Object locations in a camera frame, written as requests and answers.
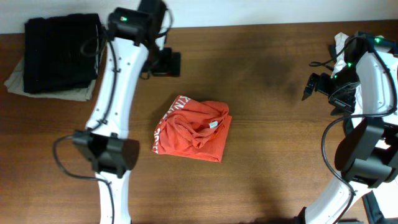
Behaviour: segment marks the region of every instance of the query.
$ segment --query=wood grain surface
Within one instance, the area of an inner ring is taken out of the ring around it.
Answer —
[[[182,53],[180,78],[139,80],[129,137],[141,143],[130,178],[136,223],[250,223],[292,218],[314,202],[332,175],[320,140],[333,109],[320,93],[301,101],[312,60],[330,58],[339,32],[398,39],[398,21],[335,22],[174,29],[168,46]],[[22,34],[0,35],[0,81],[24,53]],[[36,99],[0,88],[0,223],[99,223],[98,184],[61,173],[51,145],[83,129],[88,102]],[[229,104],[233,117],[221,164],[150,151],[154,128],[177,95]],[[331,130],[333,161],[343,139]],[[60,157],[73,172],[93,175],[70,142]],[[345,215],[366,221],[362,201]]]

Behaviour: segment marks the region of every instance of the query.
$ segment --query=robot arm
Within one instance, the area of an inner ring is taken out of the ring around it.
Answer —
[[[128,139],[129,114],[139,76],[142,72],[179,76],[180,54],[163,49],[167,32],[159,33],[166,11],[161,0],[146,0],[137,11],[116,8],[108,18],[108,56],[99,96],[86,124],[88,131],[73,136],[96,178],[110,186],[98,182],[101,224],[131,223],[129,176],[139,143]]]
[[[397,45],[369,34],[356,34],[359,36],[362,39],[348,39],[346,42],[345,68],[332,77],[313,73],[303,100],[313,90],[320,91],[336,107],[332,115],[385,114],[396,110],[398,59],[394,56],[398,54]],[[366,47],[365,40],[374,44],[377,55]],[[392,77],[384,67],[389,69]],[[335,167],[356,195],[353,197],[348,186],[334,177],[320,198],[302,210],[299,223],[335,223],[348,205],[397,177],[396,112],[378,118],[353,118],[351,128],[346,128],[345,133],[346,137],[336,151]]]

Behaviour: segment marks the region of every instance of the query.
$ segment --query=folded black garment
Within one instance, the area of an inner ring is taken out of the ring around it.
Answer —
[[[86,88],[97,77],[101,55],[85,57],[80,47],[100,35],[103,31],[97,14],[30,19],[25,24],[24,92]],[[85,51],[97,51],[101,41],[89,42]]]

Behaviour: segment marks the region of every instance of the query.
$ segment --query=white label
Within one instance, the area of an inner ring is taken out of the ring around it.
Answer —
[[[217,128],[218,122],[217,121],[213,121],[209,124],[210,128]]]

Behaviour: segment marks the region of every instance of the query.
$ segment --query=orange shirt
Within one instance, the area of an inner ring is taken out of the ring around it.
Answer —
[[[232,117],[226,103],[178,96],[155,130],[152,151],[221,162]]]

